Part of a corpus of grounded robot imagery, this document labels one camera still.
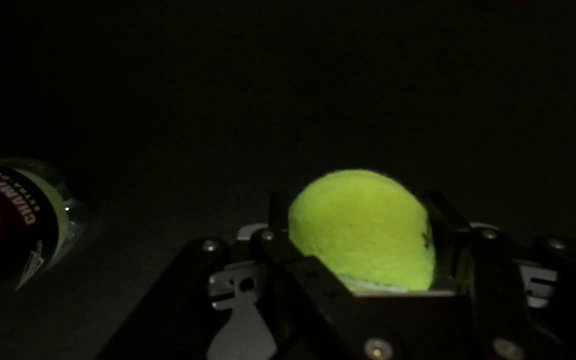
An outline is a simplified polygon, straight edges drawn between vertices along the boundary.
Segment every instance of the screw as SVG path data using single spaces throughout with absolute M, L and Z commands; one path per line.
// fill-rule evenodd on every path
M 207 242 L 203 244 L 203 249 L 205 249 L 205 251 L 214 251 L 218 246 L 220 246 L 220 244 L 218 244 L 216 239 L 207 239 Z
M 566 249 L 566 242 L 559 239 L 559 238 L 550 238 L 549 246 L 555 249 Z
M 489 238 L 489 239 L 497 239 L 498 238 L 497 229 L 491 229 L 491 227 L 485 227 L 482 236 Z
M 370 360 L 393 360 L 393 346 L 382 337 L 368 337 L 364 351 Z
M 275 239 L 275 234 L 273 234 L 271 229 L 264 229 L 264 232 L 263 232 L 263 239 L 273 242 L 273 239 Z
M 503 360 L 524 360 L 523 346 L 519 346 L 516 342 L 509 340 L 509 337 L 497 337 L 492 342 L 492 347 Z

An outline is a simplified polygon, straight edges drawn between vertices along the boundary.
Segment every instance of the yellow tennis ball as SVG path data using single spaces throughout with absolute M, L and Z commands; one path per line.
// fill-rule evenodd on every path
M 288 232 L 357 294 L 432 284 L 427 207 L 378 172 L 339 170 L 315 179 L 293 202 Z

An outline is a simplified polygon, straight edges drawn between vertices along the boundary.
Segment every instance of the tennis ball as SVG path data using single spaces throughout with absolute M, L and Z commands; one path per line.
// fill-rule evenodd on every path
M 434 246 L 427 207 L 398 182 L 370 170 L 339 170 L 290 204 L 288 234 L 354 294 L 428 289 Z

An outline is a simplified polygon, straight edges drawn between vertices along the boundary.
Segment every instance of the can label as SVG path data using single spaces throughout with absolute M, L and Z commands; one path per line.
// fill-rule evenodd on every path
M 0 292 L 19 289 L 51 261 L 59 232 L 57 209 L 42 187 L 0 166 Z

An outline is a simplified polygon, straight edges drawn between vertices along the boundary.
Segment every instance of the dark background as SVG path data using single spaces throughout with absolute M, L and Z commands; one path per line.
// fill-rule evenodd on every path
M 0 155 L 94 207 L 0 357 L 94 357 L 184 242 L 335 161 L 576 238 L 576 0 L 0 0 Z

